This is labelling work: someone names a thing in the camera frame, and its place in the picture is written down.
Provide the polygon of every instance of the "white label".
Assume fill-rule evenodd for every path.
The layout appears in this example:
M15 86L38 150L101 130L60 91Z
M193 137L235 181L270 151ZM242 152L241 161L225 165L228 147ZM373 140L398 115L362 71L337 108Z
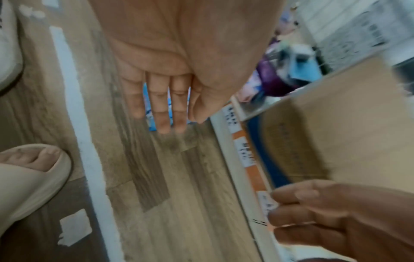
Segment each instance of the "white label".
M277 203L272 199L267 191L257 191L257 198L259 199L260 207L262 208L266 223L268 223L267 215L269 212L277 208Z
M250 151L246 137L242 136L233 140L233 142L243 167L250 167L255 165L256 161L254 160L253 154Z
M226 118L227 126L229 127L230 133L234 134L242 130L232 104L226 105L221 109L221 111L223 111L224 113L224 117Z

